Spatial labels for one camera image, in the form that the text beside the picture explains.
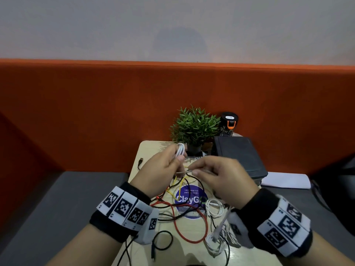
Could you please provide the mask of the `person's left hand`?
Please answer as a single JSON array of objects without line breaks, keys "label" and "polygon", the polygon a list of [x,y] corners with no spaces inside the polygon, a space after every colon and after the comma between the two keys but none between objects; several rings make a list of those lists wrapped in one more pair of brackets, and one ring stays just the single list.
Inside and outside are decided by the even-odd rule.
[{"label": "person's left hand", "polygon": [[175,173],[184,170],[184,167],[170,167],[170,162],[176,157],[178,150],[178,144],[171,144],[163,151],[156,153],[145,162],[130,184],[150,199],[162,194],[171,183]]}]

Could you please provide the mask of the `person's right hand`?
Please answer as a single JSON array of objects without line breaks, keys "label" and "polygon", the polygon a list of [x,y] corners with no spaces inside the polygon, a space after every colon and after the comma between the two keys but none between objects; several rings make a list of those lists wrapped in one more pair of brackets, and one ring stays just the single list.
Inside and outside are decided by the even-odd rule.
[{"label": "person's right hand", "polygon": [[214,173],[212,178],[199,178],[212,188],[227,204],[242,209],[259,191],[246,170],[235,159],[206,156],[188,166],[189,170],[201,169]]}]

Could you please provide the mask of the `person's right forearm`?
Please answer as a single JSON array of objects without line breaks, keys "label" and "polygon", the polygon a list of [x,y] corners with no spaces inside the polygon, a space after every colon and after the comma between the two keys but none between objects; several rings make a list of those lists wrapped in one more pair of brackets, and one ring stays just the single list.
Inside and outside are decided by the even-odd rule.
[{"label": "person's right forearm", "polygon": [[316,232],[313,232],[313,242],[305,256],[301,258],[277,257],[277,259],[283,266],[355,266],[354,261]]}]

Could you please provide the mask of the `person's left forearm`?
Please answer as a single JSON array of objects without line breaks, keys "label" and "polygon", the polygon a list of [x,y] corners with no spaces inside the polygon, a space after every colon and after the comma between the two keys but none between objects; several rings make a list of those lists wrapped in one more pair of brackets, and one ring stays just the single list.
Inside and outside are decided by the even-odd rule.
[{"label": "person's left forearm", "polygon": [[114,222],[88,224],[46,266],[112,266],[122,244],[136,234]]}]

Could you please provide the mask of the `green potted plant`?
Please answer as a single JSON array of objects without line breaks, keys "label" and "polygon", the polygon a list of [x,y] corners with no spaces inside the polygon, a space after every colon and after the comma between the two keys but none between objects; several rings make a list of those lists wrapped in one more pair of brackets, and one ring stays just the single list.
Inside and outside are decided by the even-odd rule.
[{"label": "green potted plant", "polygon": [[221,118],[206,113],[199,107],[180,108],[179,115],[170,127],[171,139],[187,146],[190,156],[197,156],[206,141],[217,135]]}]

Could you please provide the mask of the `round blue sticker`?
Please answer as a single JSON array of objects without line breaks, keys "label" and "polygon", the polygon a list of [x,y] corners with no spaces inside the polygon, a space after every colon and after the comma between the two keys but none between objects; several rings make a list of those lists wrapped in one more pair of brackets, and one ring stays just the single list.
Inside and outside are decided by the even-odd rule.
[{"label": "round blue sticker", "polygon": [[197,185],[185,184],[178,188],[174,194],[174,204],[179,214],[185,214],[188,219],[199,219],[201,216],[195,208],[206,213],[206,201],[209,199],[204,189]]}]

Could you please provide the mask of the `black bottle with orange latch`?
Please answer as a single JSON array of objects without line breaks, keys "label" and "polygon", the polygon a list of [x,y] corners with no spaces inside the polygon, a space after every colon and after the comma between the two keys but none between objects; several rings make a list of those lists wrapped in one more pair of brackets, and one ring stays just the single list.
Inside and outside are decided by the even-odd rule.
[{"label": "black bottle with orange latch", "polygon": [[222,112],[217,135],[221,137],[232,137],[238,120],[239,117],[237,114],[233,112]]}]

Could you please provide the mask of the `black wristband with marker tags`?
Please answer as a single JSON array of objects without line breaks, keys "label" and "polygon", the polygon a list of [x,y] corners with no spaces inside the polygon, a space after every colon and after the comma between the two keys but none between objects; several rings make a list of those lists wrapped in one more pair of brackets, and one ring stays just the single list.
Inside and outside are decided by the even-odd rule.
[{"label": "black wristband with marker tags", "polygon": [[241,246],[285,258],[304,257],[313,242],[310,219],[284,197],[261,188],[227,218]]},{"label": "black wristband with marker tags", "polygon": [[115,186],[97,206],[89,223],[119,243],[136,236],[153,212],[150,198],[124,182]]}]

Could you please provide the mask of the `white paper sheet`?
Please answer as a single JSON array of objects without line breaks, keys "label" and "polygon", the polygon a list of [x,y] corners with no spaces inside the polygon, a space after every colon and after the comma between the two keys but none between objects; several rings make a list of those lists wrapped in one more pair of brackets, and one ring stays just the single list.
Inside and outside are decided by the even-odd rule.
[{"label": "white paper sheet", "polygon": [[262,186],[288,189],[311,189],[311,181],[306,174],[268,172],[261,180]]}]

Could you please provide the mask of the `orange fabric divider panel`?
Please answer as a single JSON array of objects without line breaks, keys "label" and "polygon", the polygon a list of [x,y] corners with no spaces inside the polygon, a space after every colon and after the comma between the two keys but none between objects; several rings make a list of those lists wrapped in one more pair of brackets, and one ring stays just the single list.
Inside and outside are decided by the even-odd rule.
[{"label": "orange fabric divider panel", "polygon": [[49,173],[128,172],[191,105],[236,113],[271,172],[355,152],[355,66],[0,59],[0,231]]}]

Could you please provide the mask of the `black bag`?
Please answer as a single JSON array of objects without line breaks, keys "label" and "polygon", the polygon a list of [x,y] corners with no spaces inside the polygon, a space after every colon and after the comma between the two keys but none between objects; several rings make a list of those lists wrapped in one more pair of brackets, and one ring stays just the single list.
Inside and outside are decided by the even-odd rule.
[{"label": "black bag", "polygon": [[310,175],[312,192],[316,190],[326,206],[355,237],[355,153],[336,161]]}]

